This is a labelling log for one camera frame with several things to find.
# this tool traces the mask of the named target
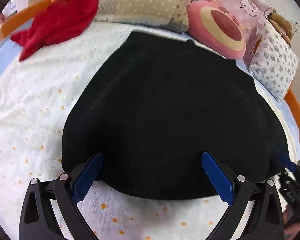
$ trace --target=pink pillowcase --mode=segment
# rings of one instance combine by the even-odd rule
[[[255,48],[256,42],[260,39],[264,24],[266,23],[267,13],[259,10],[250,0],[216,0],[226,8],[231,15],[245,27],[243,36],[246,41],[246,52],[243,61],[249,65]]]

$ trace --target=pink plush toy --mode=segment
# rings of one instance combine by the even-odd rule
[[[215,0],[194,1],[187,6],[190,33],[199,42],[229,59],[241,59],[246,51],[238,20]]]

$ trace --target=bed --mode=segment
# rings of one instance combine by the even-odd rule
[[[91,78],[131,32],[180,42],[192,39],[156,28],[92,22],[82,35],[44,47],[21,63],[17,57],[20,46],[8,37],[0,44],[0,57],[11,51],[6,62],[0,61],[0,224],[11,239],[18,239],[20,211],[30,179],[53,180],[63,173],[61,143],[67,116]],[[195,44],[216,53],[197,41]],[[244,62],[238,60],[237,66],[250,75]],[[254,81],[282,124],[290,159],[297,162],[300,135],[288,104],[285,100],[278,103]],[[72,239],[56,203],[52,204],[64,236]],[[78,207],[100,239],[204,239],[227,204],[218,196],[184,201],[142,199],[94,182]],[[251,208],[252,203],[232,239],[240,236]]]

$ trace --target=silver bolt head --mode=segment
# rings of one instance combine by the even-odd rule
[[[38,182],[38,179],[37,178],[34,178],[34,179],[31,179],[30,183],[32,185],[36,184]]]
[[[64,173],[60,175],[60,180],[66,180],[68,179],[68,174]]]
[[[246,181],[246,178],[243,176],[243,175],[239,175],[237,177],[238,181],[241,181],[241,182],[245,182]]]
[[[274,185],[274,182],[273,182],[272,179],[268,179],[268,180],[267,180],[267,183],[268,183],[268,185],[270,185],[270,186],[273,186],[273,185]]]

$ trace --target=red fleece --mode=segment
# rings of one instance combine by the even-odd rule
[[[17,32],[11,40],[23,46],[19,61],[38,49],[67,41],[80,35],[92,22],[98,0],[55,0],[34,16],[29,29]]]

